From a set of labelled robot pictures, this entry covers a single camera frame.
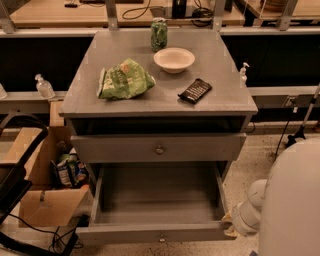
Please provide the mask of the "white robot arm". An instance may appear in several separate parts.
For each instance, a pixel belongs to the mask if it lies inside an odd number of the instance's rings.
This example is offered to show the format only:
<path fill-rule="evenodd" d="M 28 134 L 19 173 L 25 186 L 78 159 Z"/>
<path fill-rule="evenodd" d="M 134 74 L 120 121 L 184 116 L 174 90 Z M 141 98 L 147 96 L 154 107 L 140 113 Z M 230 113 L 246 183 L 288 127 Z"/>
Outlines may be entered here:
<path fill-rule="evenodd" d="M 320 256 L 320 138 L 285 149 L 223 221 L 226 235 L 257 238 L 234 256 Z"/>

